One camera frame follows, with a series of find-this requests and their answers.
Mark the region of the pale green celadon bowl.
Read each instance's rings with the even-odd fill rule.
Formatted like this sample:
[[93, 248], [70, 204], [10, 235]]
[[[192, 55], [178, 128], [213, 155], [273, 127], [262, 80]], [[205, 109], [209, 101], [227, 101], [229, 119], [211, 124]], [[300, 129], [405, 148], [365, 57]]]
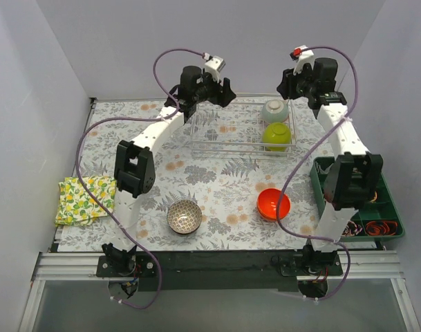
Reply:
[[288, 103], [283, 100], [268, 100], [261, 110], [261, 118], [268, 124], [284, 122], [288, 116]]

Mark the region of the white wire dish rack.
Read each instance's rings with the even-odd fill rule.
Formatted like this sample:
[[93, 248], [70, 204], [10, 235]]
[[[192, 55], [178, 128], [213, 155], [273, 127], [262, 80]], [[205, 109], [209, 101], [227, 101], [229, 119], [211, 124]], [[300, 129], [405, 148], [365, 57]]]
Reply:
[[194, 153], [212, 156], [258, 156], [269, 158], [285, 156], [295, 151], [298, 129], [294, 103], [285, 101], [288, 117], [283, 124], [290, 130], [290, 142], [274, 144], [263, 142], [269, 123], [263, 119], [262, 109], [267, 102], [280, 99], [276, 96], [243, 96], [222, 108], [210, 103], [199, 104], [191, 119], [191, 149]]

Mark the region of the lime green bowl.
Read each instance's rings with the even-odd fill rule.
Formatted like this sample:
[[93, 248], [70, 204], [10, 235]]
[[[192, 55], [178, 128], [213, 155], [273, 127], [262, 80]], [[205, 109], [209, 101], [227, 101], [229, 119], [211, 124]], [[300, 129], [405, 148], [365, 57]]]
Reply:
[[290, 128], [284, 123], [273, 122], [266, 127], [262, 142], [270, 151], [285, 151], [291, 143]]

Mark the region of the orange red bowl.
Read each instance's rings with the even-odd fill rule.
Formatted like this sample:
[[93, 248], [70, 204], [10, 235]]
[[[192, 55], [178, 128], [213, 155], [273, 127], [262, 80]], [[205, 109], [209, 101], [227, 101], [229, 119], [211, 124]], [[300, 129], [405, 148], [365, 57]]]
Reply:
[[[256, 208], [259, 214], [268, 221], [277, 220], [277, 205], [281, 195], [281, 190], [277, 188], [264, 189], [259, 193], [256, 200]], [[279, 206], [279, 218], [285, 218], [291, 208], [291, 202], [287, 195], [284, 195]]]

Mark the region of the grey geometric patterned bowl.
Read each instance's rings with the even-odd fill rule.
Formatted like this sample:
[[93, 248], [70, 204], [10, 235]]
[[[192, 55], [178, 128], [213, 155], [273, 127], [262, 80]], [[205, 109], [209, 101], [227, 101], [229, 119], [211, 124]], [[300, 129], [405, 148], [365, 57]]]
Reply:
[[200, 227], [202, 211], [193, 201], [180, 200], [173, 203], [167, 210], [167, 223], [177, 234], [188, 235]]

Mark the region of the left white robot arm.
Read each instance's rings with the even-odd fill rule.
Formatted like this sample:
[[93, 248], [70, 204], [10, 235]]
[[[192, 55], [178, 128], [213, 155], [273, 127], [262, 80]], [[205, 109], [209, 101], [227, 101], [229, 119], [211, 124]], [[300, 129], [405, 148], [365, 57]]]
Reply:
[[139, 275], [140, 262], [133, 243], [145, 196], [156, 181], [154, 158], [160, 148], [196, 112], [198, 104], [210, 102], [226, 107], [236, 97], [228, 78], [220, 77], [220, 68], [186, 66], [180, 82], [167, 94], [157, 118], [131, 140], [118, 143], [113, 177], [116, 181], [113, 218], [118, 232], [102, 245], [97, 276], [127, 277]]

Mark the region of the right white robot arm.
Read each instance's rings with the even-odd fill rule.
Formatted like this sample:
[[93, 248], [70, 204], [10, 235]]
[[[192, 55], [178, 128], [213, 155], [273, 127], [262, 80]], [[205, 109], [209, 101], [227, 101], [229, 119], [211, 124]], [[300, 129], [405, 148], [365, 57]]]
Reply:
[[326, 205], [314, 235], [296, 254], [292, 266], [317, 275], [337, 262], [337, 242], [358, 209], [373, 197], [383, 159], [361, 142], [348, 115], [344, 95], [335, 91], [338, 63], [320, 57], [300, 57], [294, 69], [283, 72], [277, 91], [287, 100], [305, 97], [322, 125], [334, 152], [324, 182]]

